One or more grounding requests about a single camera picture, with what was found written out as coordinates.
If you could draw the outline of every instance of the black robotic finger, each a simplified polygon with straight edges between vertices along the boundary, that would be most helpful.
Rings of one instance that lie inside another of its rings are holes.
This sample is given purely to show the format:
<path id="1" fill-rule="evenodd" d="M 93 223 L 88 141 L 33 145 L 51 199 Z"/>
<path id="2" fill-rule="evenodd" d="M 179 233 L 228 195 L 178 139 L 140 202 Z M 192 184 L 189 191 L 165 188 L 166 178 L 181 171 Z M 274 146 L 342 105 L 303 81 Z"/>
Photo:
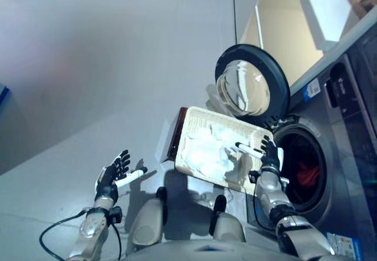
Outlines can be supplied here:
<path id="1" fill-rule="evenodd" d="M 125 161 L 125 162 L 122 162 L 122 166 L 123 166 L 123 167 L 128 166 L 130 163 L 131 163 L 130 160 Z"/>
<path id="2" fill-rule="evenodd" d="M 129 154 L 124 155 L 124 156 L 121 156 L 121 161 L 122 161 L 122 162 L 127 161 L 127 160 L 130 159 L 130 157 L 131 157 L 131 156 L 130 156 Z"/>
<path id="3" fill-rule="evenodd" d="M 127 154 L 128 154 L 128 149 L 122 151 L 122 153 L 120 153 L 120 157 L 124 157 Z"/>

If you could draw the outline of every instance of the blue label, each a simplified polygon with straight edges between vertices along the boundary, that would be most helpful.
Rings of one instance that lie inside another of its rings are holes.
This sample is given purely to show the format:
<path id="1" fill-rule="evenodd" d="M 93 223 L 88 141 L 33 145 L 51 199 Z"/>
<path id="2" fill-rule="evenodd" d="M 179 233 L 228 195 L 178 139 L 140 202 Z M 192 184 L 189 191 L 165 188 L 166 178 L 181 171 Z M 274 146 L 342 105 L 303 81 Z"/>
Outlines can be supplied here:
<path id="1" fill-rule="evenodd" d="M 353 251 L 355 252 L 355 257 L 357 261 L 362 261 L 363 257 L 361 256 L 361 247 L 358 239 L 352 239 Z"/>
<path id="2" fill-rule="evenodd" d="M 302 93 L 304 96 L 304 102 L 308 102 L 310 100 L 309 94 L 307 93 L 307 85 L 302 88 Z"/>

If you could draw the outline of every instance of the gray floor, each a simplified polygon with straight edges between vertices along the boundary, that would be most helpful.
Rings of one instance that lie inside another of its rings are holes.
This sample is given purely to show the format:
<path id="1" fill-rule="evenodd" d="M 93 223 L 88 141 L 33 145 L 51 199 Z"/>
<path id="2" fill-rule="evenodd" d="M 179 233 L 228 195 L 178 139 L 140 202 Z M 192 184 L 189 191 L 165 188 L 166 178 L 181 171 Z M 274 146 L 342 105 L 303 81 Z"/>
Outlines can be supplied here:
<path id="1" fill-rule="evenodd" d="M 121 190 L 124 245 L 162 185 L 165 239 L 209 238 L 220 193 L 245 222 L 244 195 L 159 163 L 178 109 L 205 107 L 217 58 L 234 43 L 233 0 L 0 0 L 0 82 L 11 90 L 0 107 L 1 259 L 51 260 L 40 232 L 92 205 L 98 172 L 125 148 L 151 176 Z M 46 244 L 67 257 L 79 223 Z M 102 259 L 117 250 L 110 230 Z"/>

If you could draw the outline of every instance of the washing machine drum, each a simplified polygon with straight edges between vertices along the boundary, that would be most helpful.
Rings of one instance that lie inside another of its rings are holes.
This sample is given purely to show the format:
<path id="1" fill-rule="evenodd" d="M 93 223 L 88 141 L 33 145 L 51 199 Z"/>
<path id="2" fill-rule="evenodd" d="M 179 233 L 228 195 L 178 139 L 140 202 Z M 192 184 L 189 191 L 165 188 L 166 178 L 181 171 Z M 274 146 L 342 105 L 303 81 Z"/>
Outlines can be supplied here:
<path id="1" fill-rule="evenodd" d="M 278 63 L 258 47 L 239 44 L 221 55 L 215 78 L 223 106 L 239 120 L 271 130 L 284 149 L 282 174 L 292 181 L 287 195 L 295 207 L 303 212 L 315 207 L 326 179 L 318 142 L 295 125 L 281 132 L 272 129 L 286 118 L 290 104 L 289 85 Z"/>

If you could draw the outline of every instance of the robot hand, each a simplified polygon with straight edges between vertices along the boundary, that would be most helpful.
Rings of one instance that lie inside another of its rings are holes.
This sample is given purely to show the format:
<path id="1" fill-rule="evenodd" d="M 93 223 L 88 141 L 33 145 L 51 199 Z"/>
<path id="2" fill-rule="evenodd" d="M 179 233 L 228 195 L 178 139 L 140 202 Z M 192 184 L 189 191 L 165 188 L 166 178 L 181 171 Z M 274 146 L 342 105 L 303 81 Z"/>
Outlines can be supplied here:
<path id="1" fill-rule="evenodd" d="M 260 159 L 262 166 L 273 166 L 279 171 L 280 160 L 275 143 L 268 136 L 264 136 L 260 148 L 265 152 L 264 156 Z"/>

